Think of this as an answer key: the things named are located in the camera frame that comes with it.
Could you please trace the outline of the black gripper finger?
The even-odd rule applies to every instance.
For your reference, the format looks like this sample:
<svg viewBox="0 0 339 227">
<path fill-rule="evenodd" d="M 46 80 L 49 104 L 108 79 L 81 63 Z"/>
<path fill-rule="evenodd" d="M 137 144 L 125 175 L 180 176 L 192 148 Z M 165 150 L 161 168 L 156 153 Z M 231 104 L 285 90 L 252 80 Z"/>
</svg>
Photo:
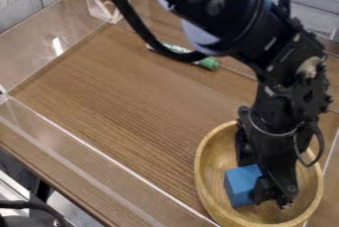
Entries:
<svg viewBox="0 0 339 227">
<path fill-rule="evenodd" d="M 295 192 L 277 191 L 275 193 L 273 199 L 280 209 L 284 209 L 285 207 L 291 205 L 295 196 L 296 196 Z"/>
<path fill-rule="evenodd" d="M 256 166 L 257 176 L 263 177 L 261 168 L 255 158 L 255 152 L 247 138 L 245 131 L 239 129 L 235 136 L 236 161 L 239 167 Z"/>
</svg>

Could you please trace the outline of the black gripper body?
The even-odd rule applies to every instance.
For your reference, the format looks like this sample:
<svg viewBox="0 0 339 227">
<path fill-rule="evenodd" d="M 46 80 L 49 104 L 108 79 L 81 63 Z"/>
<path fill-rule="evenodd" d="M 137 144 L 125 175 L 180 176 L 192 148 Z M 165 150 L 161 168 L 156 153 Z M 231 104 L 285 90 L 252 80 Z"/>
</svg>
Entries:
<svg viewBox="0 0 339 227">
<path fill-rule="evenodd" d="M 263 172 L 253 186 L 256 204 L 275 201 L 277 191 L 295 192 L 297 196 L 296 164 L 309 168 L 319 162 L 305 160 L 301 154 L 312 139 L 324 141 L 317 122 L 331 103 L 327 89 L 327 82 L 279 88 L 261 83 L 253 104 L 239 109 L 239 129 L 245 131 Z"/>
</svg>

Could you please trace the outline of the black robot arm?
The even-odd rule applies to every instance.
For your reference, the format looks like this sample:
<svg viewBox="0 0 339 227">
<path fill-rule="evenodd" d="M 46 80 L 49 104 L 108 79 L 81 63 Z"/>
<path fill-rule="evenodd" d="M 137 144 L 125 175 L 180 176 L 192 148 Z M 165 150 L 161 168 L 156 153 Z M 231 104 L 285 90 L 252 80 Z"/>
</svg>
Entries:
<svg viewBox="0 0 339 227">
<path fill-rule="evenodd" d="M 299 193 L 296 168 L 313 165 L 301 155 L 324 140 L 317 122 L 332 103 L 324 47 L 292 17 L 289 0 L 157 0 L 181 20 L 195 48 L 184 55 L 164 47 L 128 0 L 111 1 L 163 55 L 181 62 L 229 56 L 253 71 L 255 101 L 239 109 L 237 165 L 257 169 L 249 202 L 287 206 Z"/>
</svg>

